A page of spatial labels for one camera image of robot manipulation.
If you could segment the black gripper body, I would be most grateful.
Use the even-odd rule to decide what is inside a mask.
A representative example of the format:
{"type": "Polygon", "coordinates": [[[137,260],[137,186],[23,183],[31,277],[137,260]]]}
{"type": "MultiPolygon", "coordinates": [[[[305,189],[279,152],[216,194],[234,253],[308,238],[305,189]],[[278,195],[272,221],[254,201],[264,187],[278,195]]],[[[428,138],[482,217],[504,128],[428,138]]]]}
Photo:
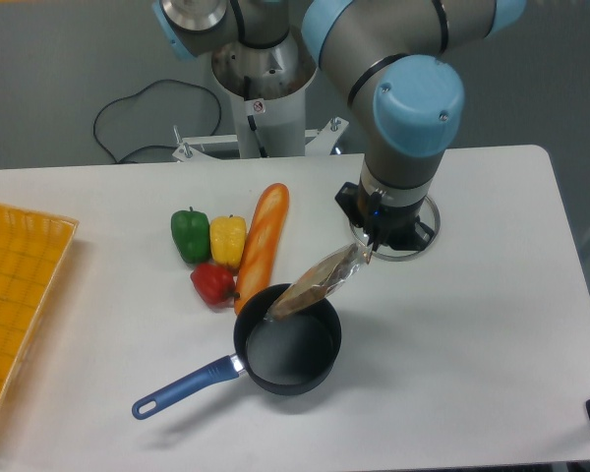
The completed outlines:
{"type": "Polygon", "coordinates": [[[346,182],[335,201],[352,227],[360,229],[366,245],[378,249],[426,249],[435,237],[434,229],[423,223],[419,211],[425,199],[410,206],[390,206],[381,192],[368,194],[361,183],[346,182]]]}

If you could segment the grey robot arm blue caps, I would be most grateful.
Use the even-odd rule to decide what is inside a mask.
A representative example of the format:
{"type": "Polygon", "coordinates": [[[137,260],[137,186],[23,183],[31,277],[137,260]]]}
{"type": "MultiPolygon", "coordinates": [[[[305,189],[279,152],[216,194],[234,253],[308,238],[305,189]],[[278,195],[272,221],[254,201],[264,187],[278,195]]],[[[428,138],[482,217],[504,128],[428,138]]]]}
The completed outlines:
{"type": "Polygon", "coordinates": [[[368,137],[357,183],[336,201],[380,258],[435,240],[427,194],[454,140],[463,84],[443,54],[516,22],[522,1],[314,1],[300,27],[285,1],[156,1],[181,58],[208,54],[230,96],[244,157],[304,151],[304,93],[322,73],[368,137]]]}

